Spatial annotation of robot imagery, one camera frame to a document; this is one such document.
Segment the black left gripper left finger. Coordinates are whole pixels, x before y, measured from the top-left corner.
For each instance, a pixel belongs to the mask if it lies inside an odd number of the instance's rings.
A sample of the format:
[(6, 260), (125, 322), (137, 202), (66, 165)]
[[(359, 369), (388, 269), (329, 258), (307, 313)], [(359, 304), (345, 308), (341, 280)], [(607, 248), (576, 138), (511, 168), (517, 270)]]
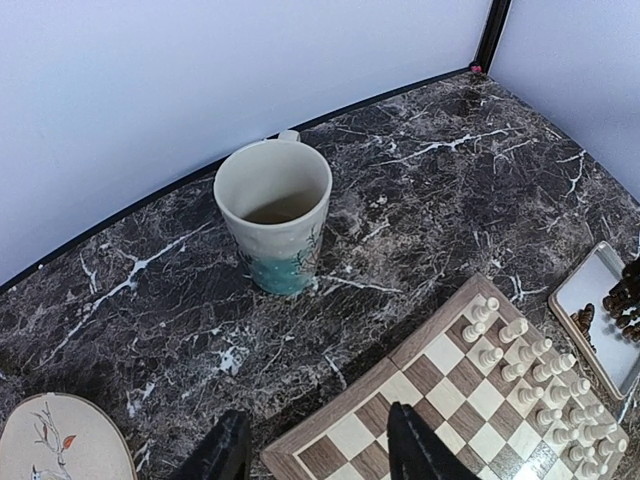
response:
[(247, 413), (228, 410), (174, 472), (176, 480), (249, 479), (251, 427)]

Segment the metal tray with wooden rim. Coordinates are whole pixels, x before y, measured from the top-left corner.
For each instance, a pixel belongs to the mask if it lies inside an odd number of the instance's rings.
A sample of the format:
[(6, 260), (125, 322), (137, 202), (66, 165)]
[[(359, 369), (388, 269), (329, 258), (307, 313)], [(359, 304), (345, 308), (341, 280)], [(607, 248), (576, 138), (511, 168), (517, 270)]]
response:
[(616, 400), (624, 399), (639, 375), (639, 344), (623, 336), (603, 306), (623, 267), (612, 246), (601, 241), (548, 297), (551, 311)]

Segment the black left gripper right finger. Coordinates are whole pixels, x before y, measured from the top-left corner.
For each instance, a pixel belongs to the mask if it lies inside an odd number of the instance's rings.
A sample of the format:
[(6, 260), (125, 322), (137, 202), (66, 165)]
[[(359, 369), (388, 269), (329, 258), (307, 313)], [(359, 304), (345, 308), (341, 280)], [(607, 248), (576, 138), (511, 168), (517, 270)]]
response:
[(408, 404), (394, 402), (387, 421), (392, 480), (477, 480)]

